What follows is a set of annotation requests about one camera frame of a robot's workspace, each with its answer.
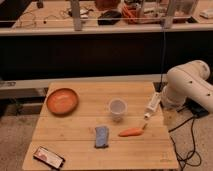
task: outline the black cable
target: black cable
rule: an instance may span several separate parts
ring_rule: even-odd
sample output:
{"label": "black cable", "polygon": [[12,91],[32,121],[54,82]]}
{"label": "black cable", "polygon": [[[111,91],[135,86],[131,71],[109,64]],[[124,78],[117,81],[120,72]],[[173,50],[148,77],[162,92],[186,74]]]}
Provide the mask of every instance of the black cable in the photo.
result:
{"label": "black cable", "polygon": [[[178,160],[178,163],[180,165],[180,168],[181,168],[181,171],[184,170],[184,168],[186,167],[186,165],[189,165],[191,167],[198,167],[202,164],[202,158],[200,156],[200,154],[196,151],[196,143],[195,143],[195,137],[194,137],[194,122],[196,120],[196,117],[193,116],[193,117],[190,117],[189,119],[187,119],[186,121],[184,121],[183,123],[181,123],[180,125],[178,125],[177,127],[169,130],[169,132],[173,132],[175,130],[177,130],[178,128],[180,128],[181,126],[183,126],[184,124],[186,124],[187,122],[189,122],[190,120],[192,120],[192,124],[191,124],[191,136],[192,136],[192,143],[193,143],[193,149],[190,150],[186,157],[183,158],[178,152],[177,152],[177,147],[176,147],[176,143],[175,141],[173,140],[173,138],[171,137],[171,140],[173,142],[173,146],[174,146],[174,150],[175,150],[175,154],[177,156],[177,160]],[[197,155],[198,156],[198,159],[199,159],[199,162],[196,163],[196,164],[192,164],[192,163],[189,163],[189,160],[194,157],[194,155]]]}
{"label": "black cable", "polygon": [[172,128],[171,130],[169,130],[169,132],[173,132],[175,131],[176,129],[180,128],[181,126],[185,125],[187,122],[189,122],[190,120],[194,119],[195,117],[192,116],[190,117],[189,119],[185,120],[183,123],[181,123],[180,125],[176,126],[175,128]]}
{"label": "black cable", "polygon": [[[24,20],[22,20],[21,17],[25,16],[25,15],[31,15],[32,16],[32,19],[30,21],[32,21],[31,24],[27,24],[27,25],[23,25],[23,23],[25,22]],[[29,12],[25,12],[21,15],[21,17],[19,18],[19,22],[20,22],[20,26],[17,26],[17,27],[20,27],[20,28],[26,28],[26,27],[30,27],[30,26],[36,26],[36,15],[34,13],[32,13],[31,11]]]}
{"label": "black cable", "polygon": [[165,58],[166,58],[166,32],[163,26],[163,52],[162,52],[162,58],[161,58],[161,72],[160,72],[160,83],[158,86],[158,92],[161,91],[162,84],[163,84],[163,72],[164,72],[164,65],[165,65]]}

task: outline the toy carrot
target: toy carrot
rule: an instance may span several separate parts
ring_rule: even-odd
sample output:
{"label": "toy carrot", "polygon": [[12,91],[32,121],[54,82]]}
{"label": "toy carrot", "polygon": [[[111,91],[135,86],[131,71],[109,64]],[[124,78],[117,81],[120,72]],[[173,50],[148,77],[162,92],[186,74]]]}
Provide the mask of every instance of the toy carrot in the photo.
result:
{"label": "toy carrot", "polygon": [[119,137],[129,137],[129,136],[139,136],[143,134],[144,129],[146,128],[147,123],[141,128],[141,127],[134,127],[126,129],[118,134]]}

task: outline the orange carrot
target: orange carrot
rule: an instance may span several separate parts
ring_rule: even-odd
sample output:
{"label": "orange carrot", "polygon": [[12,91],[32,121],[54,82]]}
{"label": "orange carrot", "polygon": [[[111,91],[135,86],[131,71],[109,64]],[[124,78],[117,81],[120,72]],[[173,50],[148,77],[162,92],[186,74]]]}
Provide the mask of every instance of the orange carrot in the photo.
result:
{"label": "orange carrot", "polygon": [[129,128],[126,129],[118,134],[120,137],[129,137],[129,136],[139,136],[143,134],[144,129],[146,128],[147,124],[145,124],[142,128],[135,127],[135,128]]}

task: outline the black cable on floor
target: black cable on floor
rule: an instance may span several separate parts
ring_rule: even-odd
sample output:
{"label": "black cable on floor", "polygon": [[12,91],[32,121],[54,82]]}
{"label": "black cable on floor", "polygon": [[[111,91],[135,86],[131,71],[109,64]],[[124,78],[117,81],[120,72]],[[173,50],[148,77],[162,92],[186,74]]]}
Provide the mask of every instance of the black cable on floor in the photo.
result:
{"label": "black cable on floor", "polygon": [[166,58],[166,32],[163,27],[163,52],[162,52],[162,58],[161,58],[161,72],[160,72],[160,83],[158,86],[158,92],[161,91],[162,84],[163,84],[163,72],[164,72],[165,58]]}
{"label": "black cable on floor", "polygon": [[[171,137],[171,140],[172,140],[173,145],[174,145],[175,154],[176,154],[176,156],[177,156],[177,160],[178,160],[178,162],[179,162],[181,171],[184,170],[184,168],[186,167],[186,165],[189,165],[189,166],[191,166],[191,167],[198,167],[198,166],[200,166],[201,163],[202,163],[202,158],[201,158],[200,154],[196,151],[196,143],[195,143],[195,138],[194,138],[194,131],[193,131],[193,129],[194,129],[194,122],[195,122],[195,120],[196,120],[196,117],[195,117],[195,116],[190,117],[189,119],[187,119],[186,121],[184,121],[183,123],[181,123],[180,125],[178,125],[177,127],[173,128],[173,129],[171,129],[171,130],[169,130],[169,132],[173,132],[173,131],[177,130],[178,128],[180,128],[180,127],[182,127],[183,125],[185,125],[186,123],[188,123],[190,120],[192,120],[192,124],[191,124],[191,136],[192,136],[193,149],[190,150],[190,151],[187,153],[187,155],[186,155],[185,158],[183,158],[183,157],[178,153],[177,147],[176,147],[176,143],[175,143],[175,141],[173,140],[173,138]],[[189,160],[190,160],[192,157],[194,157],[194,155],[197,155],[198,158],[199,158],[199,162],[196,163],[196,164],[192,164],[192,163],[189,162]]]}

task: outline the wooden table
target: wooden table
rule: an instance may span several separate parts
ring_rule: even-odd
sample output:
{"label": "wooden table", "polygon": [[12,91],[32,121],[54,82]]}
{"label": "wooden table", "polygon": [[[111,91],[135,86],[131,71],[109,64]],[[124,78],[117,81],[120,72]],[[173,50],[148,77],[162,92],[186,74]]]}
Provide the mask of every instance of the wooden table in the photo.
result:
{"label": "wooden table", "polygon": [[[24,170],[49,170],[33,159],[39,146],[63,156],[63,170],[138,170],[177,169],[173,146],[159,107],[148,121],[142,136],[118,137],[126,128],[141,126],[146,121],[144,111],[154,88],[149,82],[67,82],[52,83],[48,95],[59,88],[72,88],[79,95],[79,106],[69,116],[52,115],[44,102],[40,118],[26,154]],[[128,104],[124,120],[115,123],[108,103],[122,98]],[[110,130],[109,148],[95,149],[95,127],[105,125]]]}
{"label": "wooden table", "polygon": [[200,0],[193,14],[193,18],[200,24],[213,24],[213,19],[206,19],[200,16],[201,11],[209,8],[213,8],[213,1]]}
{"label": "wooden table", "polygon": [[[94,10],[89,13],[89,19],[83,25],[97,27],[97,18],[103,11],[99,11],[95,7],[94,1],[80,1],[80,7]],[[13,28],[73,27],[72,17],[64,13],[69,8],[69,1],[44,1],[44,8],[40,9],[37,8],[36,2],[32,2],[13,25]],[[116,23],[116,26],[122,25],[127,24],[122,20]]]}

